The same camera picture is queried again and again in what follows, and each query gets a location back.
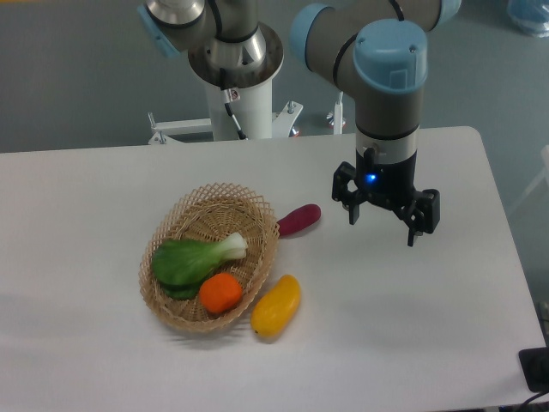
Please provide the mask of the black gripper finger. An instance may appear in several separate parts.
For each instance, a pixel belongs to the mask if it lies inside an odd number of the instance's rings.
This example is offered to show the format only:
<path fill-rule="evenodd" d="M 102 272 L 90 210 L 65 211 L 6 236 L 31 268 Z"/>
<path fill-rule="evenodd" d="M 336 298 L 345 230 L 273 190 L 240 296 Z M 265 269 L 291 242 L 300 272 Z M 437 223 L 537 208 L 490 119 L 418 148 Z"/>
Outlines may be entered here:
<path fill-rule="evenodd" d="M 348 162 L 343 161 L 335 170 L 332 181 L 331 197 L 342 204 L 348 213 L 348 222 L 354 225 L 359 219 L 360 205 L 365 202 L 364 194 L 356 189 L 350 191 L 348 185 L 354 181 L 356 169 Z"/>
<path fill-rule="evenodd" d="M 408 227 L 407 245 L 413 247 L 417 237 L 433 234 L 440 222 L 440 192 L 436 189 L 415 191 L 412 202 L 404 211 Z"/>

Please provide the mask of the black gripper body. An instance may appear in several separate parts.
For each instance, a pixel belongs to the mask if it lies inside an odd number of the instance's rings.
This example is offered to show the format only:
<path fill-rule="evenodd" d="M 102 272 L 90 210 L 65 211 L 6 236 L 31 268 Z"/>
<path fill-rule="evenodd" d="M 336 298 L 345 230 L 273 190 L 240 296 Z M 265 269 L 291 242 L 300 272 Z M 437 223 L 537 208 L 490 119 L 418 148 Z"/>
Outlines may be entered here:
<path fill-rule="evenodd" d="M 356 170 L 353 178 L 357 189 L 349 197 L 350 215 L 359 214 L 359 206 L 369 202 L 388 210 L 408 210 L 413 203 L 428 203 L 428 192 L 417 191 L 414 186 L 417 153 L 394 164 L 372 161 L 370 153 L 356 152 Z"/>

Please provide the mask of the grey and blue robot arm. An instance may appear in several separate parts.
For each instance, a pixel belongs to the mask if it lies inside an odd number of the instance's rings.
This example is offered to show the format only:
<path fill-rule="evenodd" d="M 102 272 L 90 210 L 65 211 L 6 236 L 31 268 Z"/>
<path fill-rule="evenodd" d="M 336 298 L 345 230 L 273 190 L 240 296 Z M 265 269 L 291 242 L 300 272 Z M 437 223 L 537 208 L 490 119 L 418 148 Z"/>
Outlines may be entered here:
<path fill-rule="evenodd" d="M 414 186 L 429 31 L 453 17 L 457 1 L 313 3 L 294 17 L 289 38 L 259 19 L 256 1 L 144 1 L 142 24 L 167 56 L 186 53 L 207 90 L 216 140 L 271 138 L 272 81 L 293 55 L 353 99 L 354 163 L 335 171 L 332 198 L 350 222 L 370 203 L 393 212 L 408 238 L 433 233 L 437 190 Z"/>

